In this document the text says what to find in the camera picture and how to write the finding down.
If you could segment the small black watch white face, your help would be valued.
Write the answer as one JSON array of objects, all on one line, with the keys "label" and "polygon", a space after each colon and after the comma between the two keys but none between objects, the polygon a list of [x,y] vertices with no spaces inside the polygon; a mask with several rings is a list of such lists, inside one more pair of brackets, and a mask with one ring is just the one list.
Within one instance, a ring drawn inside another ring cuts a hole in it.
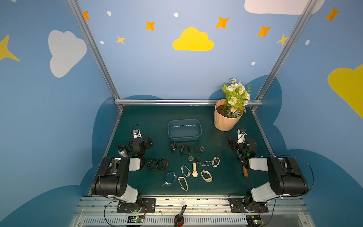
[{"label": "small black watch white face", "polygon": [[176,142],[172,142],[171,146],[170,146],[170,150],[174,151],[177,149],[177,143]]}]

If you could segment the silver chain bracelet watch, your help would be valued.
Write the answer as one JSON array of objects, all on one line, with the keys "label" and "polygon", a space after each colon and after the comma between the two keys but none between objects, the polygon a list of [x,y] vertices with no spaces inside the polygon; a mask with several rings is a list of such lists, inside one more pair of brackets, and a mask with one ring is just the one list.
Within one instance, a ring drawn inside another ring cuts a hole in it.
[{"label": "silver chain bracelet watch", "polygon": [[199,164],[201,165],[201,166],[211,166],[212,165],[212,161],[205,161],[205,162],[199,162]]}]

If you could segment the cream strap round watch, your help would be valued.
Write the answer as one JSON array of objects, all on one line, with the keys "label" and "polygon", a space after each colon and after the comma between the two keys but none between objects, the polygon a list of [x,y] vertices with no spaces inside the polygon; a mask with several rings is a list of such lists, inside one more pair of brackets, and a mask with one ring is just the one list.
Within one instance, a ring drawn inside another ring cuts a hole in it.
[{"label": "cream strap round watch", "polygon": [[209,171],[202,170],[200,175],[201,175],[202,179],[207,183],[209,183],[213,180],[213,177]]}]

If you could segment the black dial leather strap watch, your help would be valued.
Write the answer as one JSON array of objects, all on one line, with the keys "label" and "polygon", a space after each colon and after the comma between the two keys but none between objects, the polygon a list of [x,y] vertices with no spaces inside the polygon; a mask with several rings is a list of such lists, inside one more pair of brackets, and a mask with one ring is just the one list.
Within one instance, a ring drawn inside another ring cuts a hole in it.
[{"label": "black dial leather strap watch", "polygon": [[200,162],[200,156],[194,157],[194,156],[190,155],[190,156],[188,156],[188,160],[190,162],[194,162],[194,163],[201,164],[201,162]]}]

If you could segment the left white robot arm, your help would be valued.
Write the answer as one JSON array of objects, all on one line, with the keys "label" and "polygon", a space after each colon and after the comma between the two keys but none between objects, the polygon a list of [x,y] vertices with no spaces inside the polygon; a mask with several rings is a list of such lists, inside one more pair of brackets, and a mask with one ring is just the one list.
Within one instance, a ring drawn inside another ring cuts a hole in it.
[{"label": "left white robot arm", "polygon": [[92,183],[92,194],[114,198],[128,206],[141,207],[141,194],[128,185],[129,172],[143,168],[146,150],[152,146],[150,137],[134,137],[129,143],[129,148],[116,144],[120,157],[103,158]]}]

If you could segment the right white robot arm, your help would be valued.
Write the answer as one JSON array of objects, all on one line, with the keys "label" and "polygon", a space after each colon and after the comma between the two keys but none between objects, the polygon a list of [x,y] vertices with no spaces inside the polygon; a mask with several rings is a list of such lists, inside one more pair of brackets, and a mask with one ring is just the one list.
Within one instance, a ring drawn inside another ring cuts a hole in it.
[{"label": "right white robot arm", "polygon": [[278,197],[296,197],[307,194],[310,187],[298,162],[293,157],[256,157],[255,143],[243,136],[228,138],[228,146],[237,152],[245,169],[268,173],[267,183],[249,189],[244,197],[245,206],[263,205]]}]

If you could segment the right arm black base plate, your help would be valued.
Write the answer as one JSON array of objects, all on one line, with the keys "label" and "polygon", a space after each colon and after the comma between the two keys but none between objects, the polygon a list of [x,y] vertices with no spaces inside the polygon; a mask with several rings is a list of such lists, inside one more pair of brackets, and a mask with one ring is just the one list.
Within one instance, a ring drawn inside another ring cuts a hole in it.
[{"label": "right arm black base plate", "polygon": [[228,199],[230,209],[232,213],[259,213],[268,212],[267,204],[261,202],[255,202],[253,200],[245,200],[239,197],[229,197]]}]

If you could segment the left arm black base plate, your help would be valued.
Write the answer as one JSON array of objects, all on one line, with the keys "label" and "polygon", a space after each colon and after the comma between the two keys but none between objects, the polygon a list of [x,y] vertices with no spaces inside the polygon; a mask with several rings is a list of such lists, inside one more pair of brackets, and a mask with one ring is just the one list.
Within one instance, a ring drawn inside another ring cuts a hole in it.
[{"label": "left arm black base plate", "polygon": [[117,206],[117,213],[154,213],[156,207],[156,198],[139,198],[135,203],[126,203],[119,201]]}]

